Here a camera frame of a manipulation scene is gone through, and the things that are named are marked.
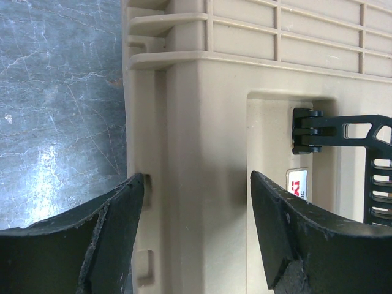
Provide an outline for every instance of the tan plastic case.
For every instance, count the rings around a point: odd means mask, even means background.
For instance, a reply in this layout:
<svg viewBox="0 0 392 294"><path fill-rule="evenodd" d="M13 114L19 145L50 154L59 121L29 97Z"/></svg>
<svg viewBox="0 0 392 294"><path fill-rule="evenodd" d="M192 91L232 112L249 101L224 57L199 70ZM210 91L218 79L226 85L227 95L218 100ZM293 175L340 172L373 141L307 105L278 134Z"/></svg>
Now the tan plastic case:
<svg viewBox="0 0 392 294"><path fill-rule="evenodd" d="M250 173L285 187L306 169L312 203L361 221L364 149L293 155L292 110L392 115L391 5L122 0L122 12L128 174L147 182L134 293L270 293Z"/></svg>

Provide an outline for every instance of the marble countertop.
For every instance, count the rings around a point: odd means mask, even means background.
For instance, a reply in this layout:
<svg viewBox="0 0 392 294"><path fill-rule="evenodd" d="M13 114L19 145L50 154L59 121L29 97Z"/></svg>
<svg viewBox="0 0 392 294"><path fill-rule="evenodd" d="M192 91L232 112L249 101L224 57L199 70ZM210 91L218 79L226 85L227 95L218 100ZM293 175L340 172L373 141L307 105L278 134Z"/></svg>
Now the marble countertop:
<svg viewBox="0 0 392 294"><path fill-rule="evenodd" d="M0 2L0 229L126 179L120 1Z"/></svg>

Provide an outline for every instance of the red logo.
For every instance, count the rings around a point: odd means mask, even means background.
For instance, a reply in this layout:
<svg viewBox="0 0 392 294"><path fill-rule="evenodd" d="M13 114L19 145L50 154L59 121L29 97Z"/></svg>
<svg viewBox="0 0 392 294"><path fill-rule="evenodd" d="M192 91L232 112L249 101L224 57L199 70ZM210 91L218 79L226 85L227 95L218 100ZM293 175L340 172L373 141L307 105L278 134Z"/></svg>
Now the red logo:
<svg viewBox="0 0 392 294"><path fill-rule="evenodd" d="M300 196L300 181L292 181L292 193L296 196Z"/></svg>

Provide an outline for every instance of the black hinge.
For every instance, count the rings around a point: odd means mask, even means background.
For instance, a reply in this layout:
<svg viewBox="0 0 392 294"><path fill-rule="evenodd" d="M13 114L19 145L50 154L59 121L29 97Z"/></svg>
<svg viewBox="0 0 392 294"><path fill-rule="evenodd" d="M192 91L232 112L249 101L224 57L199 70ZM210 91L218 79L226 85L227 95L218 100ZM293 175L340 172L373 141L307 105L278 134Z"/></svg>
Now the black hinge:
<svg viewBox="0 0 392 294"><path fill-rule="evenodd" d="M371 124L365 138L349 138L350 124ZM322 152L322 146L362 146L366 148L364 223L392 226L392 167L376 165L376 159L392 160L392 145L377 139L382 127L392 128L392 118L382 115L335 116L307 108L293 110L293 154ZM388 176L378 181L374 176Z"/></svg>

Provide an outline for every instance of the white label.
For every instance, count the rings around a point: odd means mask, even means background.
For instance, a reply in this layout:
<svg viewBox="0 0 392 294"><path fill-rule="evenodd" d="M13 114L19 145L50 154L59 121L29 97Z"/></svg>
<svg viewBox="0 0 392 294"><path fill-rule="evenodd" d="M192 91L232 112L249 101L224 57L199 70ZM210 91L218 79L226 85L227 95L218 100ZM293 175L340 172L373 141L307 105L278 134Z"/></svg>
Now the white label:
<svg viewBox="0 0 392 294"><path fill-rule="evenodd" d="M287 172L287 190L297 197L307 200L307 170Z"/></svg>

